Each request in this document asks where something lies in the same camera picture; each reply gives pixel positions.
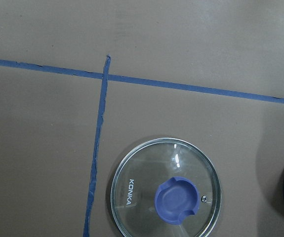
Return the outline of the glass pot lid blue knob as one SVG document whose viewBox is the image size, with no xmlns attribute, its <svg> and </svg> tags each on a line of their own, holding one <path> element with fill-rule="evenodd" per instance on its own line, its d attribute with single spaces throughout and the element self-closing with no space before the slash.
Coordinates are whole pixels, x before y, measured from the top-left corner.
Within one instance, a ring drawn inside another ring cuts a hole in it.
<svg viewBox="0 0 284 237">
<path fill-rule="evenodd" d="M 115 170 L 112 218 L 124 237 L 206 237 L 222 203 L 210 159 L 194 145 L 157 138 L 132 149 Z"/>
</svg>

